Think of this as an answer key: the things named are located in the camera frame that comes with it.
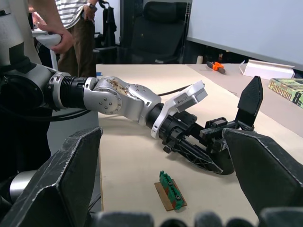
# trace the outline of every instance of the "chair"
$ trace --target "chair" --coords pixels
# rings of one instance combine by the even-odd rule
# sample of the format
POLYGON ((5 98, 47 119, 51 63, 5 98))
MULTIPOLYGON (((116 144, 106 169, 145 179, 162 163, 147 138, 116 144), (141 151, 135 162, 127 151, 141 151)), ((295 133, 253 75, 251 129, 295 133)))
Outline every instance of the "chair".
POLYGON ((178 19, 177 4, 148 2, 134 23, 132 45, 119 48, 122 64, 179 63, 185 22, 178 19))
POLYGON ((103 10, 103 34, 99 34, 96 40, 96 48, 93 50, 97 64, 115 64, 117 59, 117 47, 115 31, 117 26, 115 23, 114 8, 110 7, 106 1, 99 0, 103 10))

